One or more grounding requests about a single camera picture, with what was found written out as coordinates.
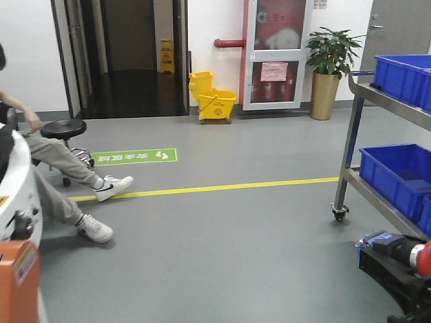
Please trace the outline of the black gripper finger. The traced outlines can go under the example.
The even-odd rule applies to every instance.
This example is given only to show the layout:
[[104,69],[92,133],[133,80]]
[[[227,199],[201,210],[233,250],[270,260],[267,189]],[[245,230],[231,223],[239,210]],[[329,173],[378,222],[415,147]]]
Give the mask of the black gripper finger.
[[421,278],[410,267],[366,248],[359,251],[359,269],[373,278],[397,302],[403,313],[421,309]]
[[391,315],[387,318],[387,323],[430,323],[430,312],[409,314],[400,317]]

